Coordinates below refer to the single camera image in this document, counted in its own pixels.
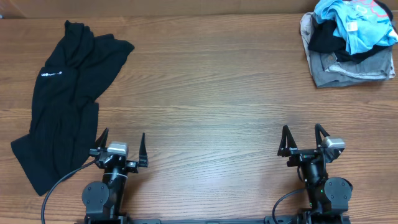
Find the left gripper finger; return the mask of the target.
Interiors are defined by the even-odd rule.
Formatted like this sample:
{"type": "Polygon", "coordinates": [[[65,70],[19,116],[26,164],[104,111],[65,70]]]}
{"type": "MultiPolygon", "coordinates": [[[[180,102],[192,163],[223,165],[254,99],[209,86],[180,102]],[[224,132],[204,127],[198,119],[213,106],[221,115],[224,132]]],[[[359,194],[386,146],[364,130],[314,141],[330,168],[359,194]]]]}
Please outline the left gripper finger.
{"type": "Polygon", "coordinates": [[[142,134],[141,143],[139,148],[139,167],[148,167],[148,156],[146,151],[146,135],[145,133],[142,134]]]}
{"type": "Polygon", "coordinates": [[[106,142],[108,138],[109,128],[106,128],[101,136],[95,141],[95,149],[103,149],[106,147],[106,142]]]}

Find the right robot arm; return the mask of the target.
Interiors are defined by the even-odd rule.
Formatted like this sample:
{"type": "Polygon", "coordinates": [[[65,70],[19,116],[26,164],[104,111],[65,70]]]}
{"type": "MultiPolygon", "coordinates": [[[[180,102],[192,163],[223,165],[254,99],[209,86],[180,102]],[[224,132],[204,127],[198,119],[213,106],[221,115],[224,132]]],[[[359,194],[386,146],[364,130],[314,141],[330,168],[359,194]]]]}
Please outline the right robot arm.
{"type": "Polygon", "coordinates": [[[298,177],[304,188],[282,196],[274,204],[272,219],[274,223],[296,224],[344,224],[349,217],[343,214],[349,209],[353,185],[342,177],[329,177],[326,165],[333,162],[345,149],[343,139],[328,134],[320,125],[315,125],[316,148],[300,150],[287,125],[282,128],[282,137],[277,155],[287,157],[287,166],[296,167],[298,177]],[[278,204],[285,198],[301,192],[308,195],[309,208],[301,208],[296,215],[276,217],[278,204]]]}

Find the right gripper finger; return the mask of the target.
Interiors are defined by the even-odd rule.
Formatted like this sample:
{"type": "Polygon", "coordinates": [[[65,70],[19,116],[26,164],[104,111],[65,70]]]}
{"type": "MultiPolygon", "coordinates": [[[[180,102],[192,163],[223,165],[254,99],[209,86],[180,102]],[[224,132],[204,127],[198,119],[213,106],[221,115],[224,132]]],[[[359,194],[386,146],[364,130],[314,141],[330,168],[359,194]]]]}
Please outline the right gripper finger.
{"type": "Polygon", "coordinates": [[[287,125],[282,128],[282,137],[279,145],[279,151],[283,150],[297,150],[298,147],[294,141],[292,133],[287,125]]]}
{"type": "Polygon", "coordinates": [[[315,140],[317,144],[317,148],[319,147],[325,147],[322,143],[323,138],[329,137],[330,135],[326,132],[326,130],[321,126],[321,124],[317,123],[315,125],[315,140]]]}

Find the black knit garment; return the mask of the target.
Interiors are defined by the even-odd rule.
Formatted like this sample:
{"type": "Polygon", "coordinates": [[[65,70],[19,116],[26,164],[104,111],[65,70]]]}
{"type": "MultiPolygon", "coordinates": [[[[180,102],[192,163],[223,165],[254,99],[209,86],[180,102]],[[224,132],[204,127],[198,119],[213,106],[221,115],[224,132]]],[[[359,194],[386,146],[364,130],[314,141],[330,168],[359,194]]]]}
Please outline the black knit garment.
{"type": "Polygon", "coordinates": [[[95,36],[83,23],[65,22],[64,36],[37,75],[29,133],[11,142],[39,196],[88,159],[98,128],[96,99],[133,50],[113,34],[95,36]]]}

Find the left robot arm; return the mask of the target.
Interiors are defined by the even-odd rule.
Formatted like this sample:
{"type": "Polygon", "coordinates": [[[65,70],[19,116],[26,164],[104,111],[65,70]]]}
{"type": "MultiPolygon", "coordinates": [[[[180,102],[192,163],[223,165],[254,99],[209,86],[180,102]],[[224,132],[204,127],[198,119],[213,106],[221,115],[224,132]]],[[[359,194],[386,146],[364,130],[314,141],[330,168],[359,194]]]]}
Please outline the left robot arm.
{"type": "Polygon", "coordinates": [[[125,142],[113,141],[107,144],[109,129],[95,141],[90,156],[95,164],[104,170],[101,181],[89,183],[82,192],[86,207],[85,223],[132,223],[131,217],[121,211],[124,189],[128,174],[138,173],[141,167],[148,167],[146,136],[143,134],[139,148],[139,160],[129,160],[129,146],[125,142]]]}

